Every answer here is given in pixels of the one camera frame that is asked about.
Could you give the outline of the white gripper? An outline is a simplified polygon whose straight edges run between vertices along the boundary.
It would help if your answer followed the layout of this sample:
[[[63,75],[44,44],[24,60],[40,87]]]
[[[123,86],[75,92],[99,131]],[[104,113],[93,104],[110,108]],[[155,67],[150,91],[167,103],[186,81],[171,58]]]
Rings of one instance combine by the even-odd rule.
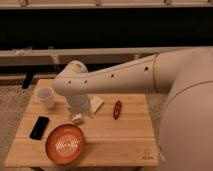
[[[66,98],[67,108],[71,113],[86,113],[90,108],[87,95],[70,96]]]

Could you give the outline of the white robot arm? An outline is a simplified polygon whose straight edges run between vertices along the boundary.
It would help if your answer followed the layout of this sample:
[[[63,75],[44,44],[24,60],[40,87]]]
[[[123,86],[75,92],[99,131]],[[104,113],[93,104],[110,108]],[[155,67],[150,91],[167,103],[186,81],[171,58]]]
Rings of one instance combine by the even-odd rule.
[[[213,171],[213,47],[164,52],[80,73],[70,62],[54,79],[66,98],[89,93],[165,94],[159,171]]]

